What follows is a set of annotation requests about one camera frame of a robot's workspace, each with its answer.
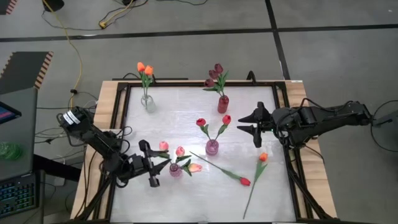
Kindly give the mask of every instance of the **glass vase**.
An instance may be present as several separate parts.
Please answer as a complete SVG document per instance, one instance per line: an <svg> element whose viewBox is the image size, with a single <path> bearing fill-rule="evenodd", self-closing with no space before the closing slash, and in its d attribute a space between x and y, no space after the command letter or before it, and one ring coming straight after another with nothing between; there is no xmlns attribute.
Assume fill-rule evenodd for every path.
<svg viewBox="0 0 398 224"><path fill-rule="evenodd" d="M182 170L178 164L171 164L169 171L172 177L180 177L182 174Z"/></svg>
<svg viewBox="0 0 398 224"><path fill-rule="evenodd" d="M142 97L141 97L141 104L144 106L144 108L145 108L145 110L148 112L148 113L153 113L153 112L155 112L155 110L156 110L156 104L155 104L155 101L154 101L154 99L150 96L150 95L148 95L148 94L144 94Z"/></svg>
<svg viewBox="0 0 398 224"><path fill-rule="evenodd" d="M219 113L225 113L228 109L229 98L228 96L221 96L218 100L218 107L217 110Z"/></svg>
<svg viewBox="0 0 398 224"><path fill-rule="evenodd" d="M217 140L209 140L206 143L206 154L209 156L215 156L218 152L218 141Z"/></svg>

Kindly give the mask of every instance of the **flower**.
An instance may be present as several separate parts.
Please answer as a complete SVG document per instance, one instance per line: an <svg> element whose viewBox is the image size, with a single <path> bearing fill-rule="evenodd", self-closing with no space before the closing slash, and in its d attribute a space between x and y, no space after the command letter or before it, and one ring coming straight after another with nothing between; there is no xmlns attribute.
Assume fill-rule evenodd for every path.
<svg viewBox="0 0 398 224"><path fill-rule="evenodd" d="M159 149L161 151L167 151L169 149L169 144L167 142L165 142L165 141L161 141L159 143Z"/></svg>
<svg viewBox="0 0 398 224"><path fill-rule="evenodd" d="M183 147L179 146L177 148L177 150L175 151L175 153L176 153L177 157L182 157L185 154L185 150Z"/></svg>
<svg viewBox="0 0 398 224"><path fill-rule="evenodd" d="M225 115L223 118L223 123L224 125L229 125L231 122L231 116L230 115Z"/></svg>
<svg viewBox="0 0 398 224"><path fill-rule="evenodd" d="M190 172L200 172L201 171L201 165L199 164L190 164L188 167L188 170Z"/></svg>
<svg viewBox="0 0 398 224"><path fill-rule="evenodd" d="M145 75L153 75L154 74L154 68L150 65L147 65L145 68Z"/></svg>
<svg viewBox="0 0 398 224"><path fill-rule="evenodd" d="M143 72L143 71L145 71L145 65L144 65L144 63L142 63L142 62L138 62L138 63L137 63L137 71L138 71L138 72Z"/></svg>
<svg viewBox="0 0 398 224"><path fill-rule="evenodd" d="M259 159L260 159L262 162L265 162L265 161L267 160L267 158L268 158L268 154L266 154L265 152L261 153L261 155L260 155L260 157L259 157Z"/></svg>
<svg viewBox="0 0 398 224"><path fill-rule="evenodd" d="M244 177L241 177L241 184L245 185L245 186L250 186L250 180L247 180Z"/></svg>
<svg viewBox="0 0 398 224"><path fill-rule="evenodd" d="M213 87L213 86L214 86L214 81L211 78L206 79L205 87Z"/></svg>
<svg viewBox="0 0 398 224"><path fill-rule="evenodd" d="M221 73L223 73L223 67L220 65L220 64L216 64L215 66L214 66L214 70L216 70L216 72L218 73L218 74L221 74Z"/></svg>
<svg viewBox="0 0 398 224"><path fill-rule="evenodd" d="M216 79L218 77L218 73L216 71L214 71L214 70L210 70L209 71L209 76L212 79Z"/></svg>
<svg viewBox="0 0 398 224"><path fill-rule="evenodd" d="M199 118L199 119L197 120L197 126L202 127L202 126L204 126L205 124L206 124L206 120L205 120L205 119Z"/></svg>

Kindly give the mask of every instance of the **green bottle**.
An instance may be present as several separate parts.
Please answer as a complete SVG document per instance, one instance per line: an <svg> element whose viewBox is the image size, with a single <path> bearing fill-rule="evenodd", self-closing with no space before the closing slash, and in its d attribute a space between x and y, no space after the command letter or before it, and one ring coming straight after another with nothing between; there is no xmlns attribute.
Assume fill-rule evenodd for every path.
<svg viewBox="0 0 398 224"><path fill-rule="evenodd" d="M11 142L0 142L0 159L14 161L22 155L22 147Z"/></svg>

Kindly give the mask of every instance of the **red vase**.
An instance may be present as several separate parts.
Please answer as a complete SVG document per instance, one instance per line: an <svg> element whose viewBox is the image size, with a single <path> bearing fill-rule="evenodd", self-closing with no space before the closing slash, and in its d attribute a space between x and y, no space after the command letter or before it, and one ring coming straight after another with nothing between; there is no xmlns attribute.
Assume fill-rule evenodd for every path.
<svg viewBox="0 0 398 224"><path fill-rule="evenodd" d="M219 113L225 113L226 110L228 109L228 104L229 104L229 98L228 96L221 96L220 99L218 100L218 112Z"/></svg>

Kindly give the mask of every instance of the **keyboard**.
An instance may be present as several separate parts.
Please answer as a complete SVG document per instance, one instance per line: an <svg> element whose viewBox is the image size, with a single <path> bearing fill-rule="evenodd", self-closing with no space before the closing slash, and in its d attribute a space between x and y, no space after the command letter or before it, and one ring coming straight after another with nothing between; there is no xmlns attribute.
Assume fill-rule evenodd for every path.
<svg viewBox="0 0 398 224"><path fill-rule="evenodd" d="M36 174L0 182L0 218L39 206L40 179Z"/></svg>

